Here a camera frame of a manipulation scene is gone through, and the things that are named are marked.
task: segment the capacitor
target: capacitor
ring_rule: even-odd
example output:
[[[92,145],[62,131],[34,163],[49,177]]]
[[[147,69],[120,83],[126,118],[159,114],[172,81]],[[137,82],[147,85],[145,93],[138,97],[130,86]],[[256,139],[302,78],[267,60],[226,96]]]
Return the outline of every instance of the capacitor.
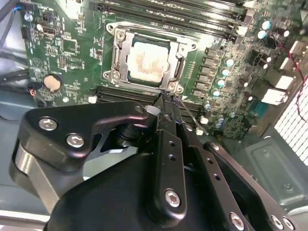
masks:
[[[222,124],[220,124],[220,123],[216,123],[216,124],[215,124],[215,127],[219,129],[219,128],[221,128],[221,127],[222,127]]]
[[[270,49],[275,49],[277,47],[277,42],[274,38],[272,37],[267,37],[265,40],[265,46],[270,48]]]
[[[206,101],[206,102],[204,103],[204,108],[205,108],[206,110],[210,110],[210,109],[211,109],[211,104],[210,104],[209,101]]]
[[[218,89],[213,89],[212,94],[213,94],[214,97],[218,97],[220,95],[220,92],[219,92]]]
[[[216,83],[219,88],[222,88],[225,85],[225,81],[222,78],[216,79]]]
[[[290,31],[282,29],[282,28],[278,28],[277,33],[281,36],[288,37],[290,34]]]
[[[233,66],[234,65],[234,60],[230,59],[230,58],[226,59],[226,65],[227,65],[227,67]]]
[[[266,31],[265,30],[260,30],[258,32],[258,39],[264,39],[266,36]]]
[[[263,69],[268,68],[268,64],[266,63],[266,61],[264,61],[263,59],[261,59],[258,63],[259,66],[261,66]]]
[[[261,59],[263,59],[267,63],[269,63],[271,61],[271,57],[267,54],[263,54]]]
[[[248,87],[248,82],[247,82],[247,80],[245,80],[245,79],[243,79],[243,78],[240,78],[240,84],[244,87],[244,88],[246,88],[246,87]]]
[[[224,119],[223,115],[217,116],[217,122],[220,123],[220,124],[222,124],[223,122],[225,122],[225,119]]]
[[[229,71],[228,69],[223,68],[223,69],[221,70],[221,73],[222,73],[223,76],[228,76],[229,73],[230,73],[230,71]]]
[[[271,24],[270,21],[265,21],[262,23],[262,29],[263,30],[268,30],[270,28]]]
[[[248,101],[252,101],[254,97],[247,91],[244,92],[244,96]]]

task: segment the red wire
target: red wire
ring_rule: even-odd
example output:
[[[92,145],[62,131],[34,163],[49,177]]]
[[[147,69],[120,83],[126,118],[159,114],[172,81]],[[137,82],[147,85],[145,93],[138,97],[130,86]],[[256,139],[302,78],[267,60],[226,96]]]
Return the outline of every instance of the red wire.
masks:
[[[283,47],[283,45],[282,45],[281,43],[278,43],[278,46],[279,46],[282,50],[286,51],[285,47]],[[301,70],[299,69],[299,67],[298,67],[298,63],[295,61],[295,59],[294,59],[294,57],[293,57],[293,55],[291,54],[290,51],[288,51],[288,56],[289,56],[289,58],[292,60],[294,66],[295,66],[295,69],[298,71],[298,73],[300,74],[300,76],[301,76],[301,78],[302,78],[302,87],[300,88],[300,90],[299,90],[299,92],[298,92],[298,95],[297,95],[297,97],[296,97],[296,103],[295,103],[295,104],[296,104],[296,107],[297,107],[297,113],[298,113],[298,116],[301,118],[301,120],[303,120],[303,121],[305,121],[306,123],[308,123],[308,121],[305,120],[304,117],[300,114],[301,110],[300,110],[300,108],[299,108],[299,99],[300,99],[300,97],[301,97],[301,95],[302,95],[302,93],[303,93],[304,87],[305,87],[305,85],[306,85],[307,75],[306,75],[306,76],[303,76],[302,71],[301,71]]]

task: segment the screw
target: screw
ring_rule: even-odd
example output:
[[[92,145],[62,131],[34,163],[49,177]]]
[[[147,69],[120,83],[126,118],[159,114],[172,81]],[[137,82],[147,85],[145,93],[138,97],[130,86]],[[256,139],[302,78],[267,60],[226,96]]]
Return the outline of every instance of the screw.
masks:
[[[230,219],[232,224],[240,231],[244,230],[244,223],[242,219],[236,214],[231,212],[230,213]]]
[[[282,219],[283,219],[284,223],[285,223],[291,230],[295,230],[294,225],[289,221],[288,218],[283,217]]]
[[[117,38],[118,40],[120,40],[120,41],[123,41],[124,38],[125,38],[125,34],[124,34],[123,32],[118,32],[118,33],[116,34],[116,38]]]
[[[277,217],[275,217],[274,215],[271,215],[271,219],[273,220],[274,225],[275,225],[278,229],[283,230],[283,225],[282,225],[281,221],[278,220]]]
[[[219,147],[218,147],[216,144],[214,144],[214,143],[212,143],[212,147],[213,147],[216,151],[219,150]]]
[[[66,142],[68,145],[74,147],[74,148],[80,148],[82,147],[85,142],[83,141],[82,137],[79,136],[78,134],[72,134],[72,135],[69,135],[67,138],[66,138]]]
[[[189,126],[188,124],[185,124],[185,127],[186,127],[186,129],[187,129],[188,131],[192,131],[192,130],[193,130],[192,127]]]
[[[135,106],[135,110],[139,113],[143,113],[143,109],[140,106]]]
[[[120,78],[120,74],[118,72],[114,72],[114,78]]]
[[[172,117],[169,116],[168,114],[164,114],[164,118],[170,122],[172,121]]]
[[[175,88],[175,84],[174,83],[170,83],[169,86],[168,86],[168,89],[169,90],[174,90]]]
[[[231,113],[230,113],[230,117],[231,117],[231,118],[234,118],[235,116],[236,116],[236,113],[235,113],[235,112],[231,112]]]
[[[180,198],[179,196],[175,193],[175,191],[172,190],[167,190],[165,192],[165,197],[166,201],[171,205],[172,207],[179,207],[180,205]]]
[[[263,154],[264,156],[268,156],[268,155],[270,154],[270,152],[269,152],[268,150],[263,150],[263,151],[262,151],[262,154]]]
[[[68,103],[68,102],[69,102],[69,98],[63,97],[62,101],[63,101],[64,103]]]
[[[52,120],[52,119],[48,119],[48,118],[45,118],[45,119],[41,119],[39,122],[39,127],[41,129],[44,129],[46,131],[52,131],[52,130],[55,130],[58,125],[57,125],[57,122]]]
[[[290,183],[284,184],[283,188],[286,189],[287,191],[291,191],[293,189],[293,187]]]
[[[25,13],[24,18],[25,18],[25,20],[26,20],[27,22],[32,22],[32,21],[33,21],[33,16],[32,16],[32,14],[30,14],[30,13]]]

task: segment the cable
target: cable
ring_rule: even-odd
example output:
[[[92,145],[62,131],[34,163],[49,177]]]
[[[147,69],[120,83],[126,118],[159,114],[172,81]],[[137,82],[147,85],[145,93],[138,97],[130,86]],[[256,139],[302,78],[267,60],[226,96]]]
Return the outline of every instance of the cable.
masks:
[[[0,85],[9,83],[9,82],[15,82],[23,79],[29,79],[29,70],[19,70],[10,72],[4,75],[0,75]]]
[[[0,9],[0,22],[15,8],[18,0],[9,0],[1,9]]]
[[[301,79],[302,79],[302,86],[301,86],[301,88],[299,89],[298,95],[297,95],[297,97],[296,97],[296,103],[295,103],[295,104],[296,104],[297,114],[298,114],[298,116],[300,117],[300,119],[303,120],[304,122],[308,123],[308,121],[305,120],[304,117],[301,115],[301,110],[300,110],[300,107],[299,107],[299,99],[300,99],[300,97],[301,97],[301,95],[302,95],[302,92],[303,92],[303,90],[304,90],[304,87],[305,87],[305,85],[306,85],[307,75],[305,75],[305,76],[303,75],[302,71],[301,71],[301,70],[299,69],[299,67],[298,67],[298,63],[295,61],[295,59],[294,59],[293,55],[291,54],[291,52],[290,52],[290,51],[287,51],[286,48],[285,48],[281,43],[278,43],[278,46],[279,46],[283,51],[286,51],[286,52],[288,53],[289,59],[292,60],[295,69],[297,70],[297,72],[298,72],[298,73],[300,74],[300,76],[301,76]]]
[[[28,60],[27,59],[19,57],[19,56],[16,56],[16,55],[11,54],[11,53],[0,51],[0,58],[13,60],[13,61],[15,61],[15,62],[17,62],[19,64],[28,66]]]
[[[0,50],[2,50],[2,48],[3,48],[3,46],[4,46],[5,40],[6,40],[8,34],[9,34],[9,32],[10,32],[10,29],[11,29],[11,27],[12,27],[14,18],[15,18],[15,13],[12,12],[12,13],[11,13],[11,16],[10,16],[10,19],[9,19],[9,21],[8,21],[6,27],[5,27],[5,30],[4,30],[4,32],[3,32],[3,34],[2,34],[2,37],[1,37],[1,39],[0,39]]]
[[[41,101],[44,104],[44,107],[47,107],[47,102],[42,97],[38,96],[33,89],[30,89],[29,93],[35,100]]]
[[[205,130],[204,127],[202,127],[198,121],[196,120],[196,118],[193,116],[193,114],[190,112],[190,110],[186,107],[186,105],[183,103],[183,101],[179,98],[180,103],[183,105],[183,107],[185,108],[185,110],[188,112],[189,116],[193,119],[193,122],[195,123],[195,125],[204,132],[205,135],[208,135],[207,130]]]

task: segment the bolt head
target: bolt head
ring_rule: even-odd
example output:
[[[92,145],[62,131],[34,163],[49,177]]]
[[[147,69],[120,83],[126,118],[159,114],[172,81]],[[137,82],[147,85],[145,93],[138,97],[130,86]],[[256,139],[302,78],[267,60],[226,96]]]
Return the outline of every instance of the bolt head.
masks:
[[[123,32],[118,32],[118,33],[116,34],[116,38],[117,38],[118,40],[120,40],[120,41],[123,41],[124,38],[125,38],[125,34],[124,34]]]
[[[286,224],[286,226],[288,226],[290,228],[290,230],[295,230],[294,225],[291,223],[291,221],[289,221],[288,218],[283,217],[282,218],[284,223]]]
[[[188,124],[185,124],[185,128],[186,128],[188,131],[192,131],[192,130],[193,130],[192,127],[189,126]]]
[[[49,118],[41,119],[38,124],[41,129],[46,131],[52,131],[58,127],[57,122]]]
[[[180,198],[179,196],[175,193],[175,191],[172,190],[167,190],[165,192],[165,197],[166,201],[168,204],[174,208],[179,207],[180,205]]]
[[[80,148],[84,145],[84,140],[78,134],[71,134],[66,138],[66,142],[68,145],[73,148]]]
[[[244,223],[242,219],[235,213],[231,212],[230,213],[230,219],[232,224],[240,231],[244,230]]]
[[[275,225],[278,229],[283,230],[283,224],[281,223],[281,221],[280,221],[277,217],[275,217],[274,215],[272,215],[272,216],[271,216],[271,219],[272,219],[274,225]]]
[[[212,143],[212,147],[213,147],[216,151],[219,151],[219,147],[218,147],[216,144]]]

